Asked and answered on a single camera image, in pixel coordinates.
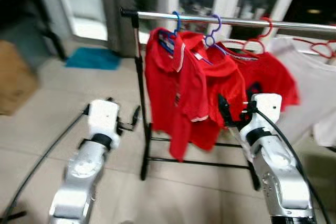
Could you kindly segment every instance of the white shirt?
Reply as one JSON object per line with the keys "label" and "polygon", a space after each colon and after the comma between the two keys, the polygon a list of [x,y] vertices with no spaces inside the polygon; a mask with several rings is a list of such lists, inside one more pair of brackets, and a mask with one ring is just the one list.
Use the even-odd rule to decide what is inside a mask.
{"label": "white shirt", "polygon": [[281,115],[281,131],[294,144],[313,127],[319,145],[336,145],[336,67],[298,52],[291,38],[275,38],[268,49],[293,75],[301,100]]}

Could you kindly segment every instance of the clothes rack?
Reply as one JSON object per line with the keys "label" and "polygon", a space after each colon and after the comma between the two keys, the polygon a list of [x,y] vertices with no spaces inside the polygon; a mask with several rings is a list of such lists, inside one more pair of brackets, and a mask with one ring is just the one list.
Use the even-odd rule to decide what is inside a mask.
{"label": "clothes rack", "polygon": [[[179,163],[179,161],[176,159],[172,159],[172,158],[161,158],[161,157],[150,156],[151,141],[168,142],[170,140],[167,138],[152,137],[151,123],[147,122],[146,108],[145,108],[146,105],[145,105],[145,97],[144,97],[144,83],[143,83],[143,58],[141,56],[141,47],[140,47],[140,41],[139,41],[139,19],[168,19],[168,20],[177,21],[177,16],[175,14],[166,14],[166,13],[138,12],[136,10],[127,10],[123,8],[120,9],[120,14],[122,17],[131,18],[132,26],[134,28],[134,37],[135,37],[135,45],[136,45],[136,55],[134,59],[135,59],[136,71],[138,73],[143,130],[144,130],[144,136],[145,136],[145,148],[144,148],[144,153],[143,153],[140,178],[142,180],[145,180],[147,176],[149,161],[161,161],[161,162],[173,162],[173,163]],[[191,15],[180,15],[180,21],[217,23],[218,24],[218,19],[215,17],[202,17],[202,16],[191,16]],[[221,21],[222,21],[222,24],[227,24],[227,25],[247,26],[247,27],[269,27],[269,22],[263,21],[263,20],[223,18],[222,17]],[[328,33],[336,33],[336,26],[278,22],[278,21],[272,22],[272,24],[276,28],[289,29],[289,30],[306,30],[306,31],[321,31],[321,32],[328,32]],[[215,146],[241,148],[239,144],[216,143]],[[234,165],[234,164],[223,164],[223,163],[189,161],[189,160],[184,160],[183,163],[247,169],[249,170],[251,174],[254,189],[258,190],[260,188],[259,180],[250,162],[247,162],[246,166]]]}

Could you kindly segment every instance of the tile floor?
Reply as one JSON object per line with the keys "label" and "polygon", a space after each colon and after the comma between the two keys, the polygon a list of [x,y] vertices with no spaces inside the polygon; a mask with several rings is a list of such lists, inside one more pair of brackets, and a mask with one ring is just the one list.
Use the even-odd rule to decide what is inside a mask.
{"label": "tile floor", "polygon": [[[123,120],[130,118],[139,104],[135,66],[131,59],[123,59],[118,71],[68,69],[57,59],[51,59],[41,68],[39,77],[41,87],[29,101],[14,116],[0,117],[0,212],[4,211],[35,160],[85,104],[95,98],[114,97],[121,104]],[[84,118],[46,159],[19,199],[18,209],[27,209],[28,215],[11,223],[47,223],[48,210],[60,186],[63,169],[87,132]],[[226,135],[221,139],[232,141]],[[140,121],[136,131],[126,132],[120,147],[109,156],[98,185],[91,223],[270,223],[263,195],[253,190],[248,171],[152,162],[148,178],[142,182],[139,170],[143,148]],[[316,147],[311,143],[299,149],[302,157],[315,157]],[[325,150],[322,152],[325,152],[324,157],[330,156]],[[169,157],[167,143],[153,144],[151,153]],[[240,150],[221,148],[204,153],[191,146],[187,157],[209,162],[245,163]],[[312,174],[319,170],[316,160],[320,159],[305,160],[314,163]],[[334,210],[336,174],[332,168],[325,171],[314,179],[321,182],[320,189],[324,189]]]}

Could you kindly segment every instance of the gray curtain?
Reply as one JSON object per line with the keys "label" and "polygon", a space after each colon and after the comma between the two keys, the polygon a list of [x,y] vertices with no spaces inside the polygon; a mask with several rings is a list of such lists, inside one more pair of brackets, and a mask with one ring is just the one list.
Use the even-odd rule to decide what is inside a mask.
{"label": "gray curtain", "polygon": [[106,17],[108,47],[123,57],[134,57],[135,41],[129,18],[120,16],[120,7],[134,9],[133,0],[103,0]]}

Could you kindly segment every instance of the blue hanger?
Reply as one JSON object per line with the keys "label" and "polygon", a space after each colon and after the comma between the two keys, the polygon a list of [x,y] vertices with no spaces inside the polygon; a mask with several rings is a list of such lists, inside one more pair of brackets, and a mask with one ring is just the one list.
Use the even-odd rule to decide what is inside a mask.
{"label": "blue hanger", "polygon": [[[180,15],[178,14],[177,11],[173,11],[173,14],[177,16],[177,28],[174,30],[174,32],[170,31],[161,31],[162,34],[165,34],[167,36],[167,40],[174,45],[174,41],[170,38],[172,35],[177,36],[177,32],[180,31],[181,29],[181,20],[180,20]],[[174,51],[167,46],[167,44],[163,41],[160,41],[161,46],[166,49],[170,54],[173,54]]]}
{"label": "blue hanger", "polygon": [[[211,16],[214,17],[214,18],[217,18],[217,19],[218,19],[218,27],[217,27],[216,29],[213,29],[213,30],[211,31],[210,35],[206,35],[206,36],[205,36],[205,38],[204,38],[204,40],[205,40],[205,44],[206,44],[208,47],[216,47],[216,48],[219,49],[224,55],[227,55],[227,52],[226,52],[224,49],[222,49],[220,46],[218,46],[218,45],[216,44],[216,41],[215,41],[215,38],[214,38],[214,33],[218,32],[218,31],[220,30],[220,28],[222,27],[222,20],[221,20],[221,18],[220,18],[218,15],[216,15],[216,14],[213,14],[213,15],[211,15]],[[211,44],[208,44],[208,42],[207,42],[207,39],[208,39],[208,38],[211,38],[211,39],[212,39],[212,43],[211,43]]]}
{"label": "blue hanger", "polygon": [[[213,14],[213,15],[211,15],[212,17],[214,17],[214,18],[217,18],[218,19],[218,27],[216,28],[216,29],[213,29],[212,31],[211,31],[211,33],[210,33],[210,35],[209,34],[207,34],[206,36],[205,36],[205,38],[204,38],[204,40],[205,40],[205,44],[208,46],[208,47],[210,47],[210,46],[212,46],[212,45],[214,45],[215,43],[216,43],[216,41],[215,41],[215,38],[214,38],[214,33],[215,32],[217,32],[217,31],[219,31],[220,30],[220,28],[222,27],[222,21],[221,21],[221,19],[220,19],[220,17],[218,16],[218,15],[216,15],[216,14]],[[207,39],[208,38],[211,38],[212,39],[212,44],[208,44],[208,42],[207,42]]]}
{"label": "blue hanger", "polygon": [[181,20],[180,20],[180,15],[178,14],[177,11],[173,11],[173,14],[177,16],[177,28],[174,30],[174,35],[177,35],[177,32],[180,31],[181,29]]}

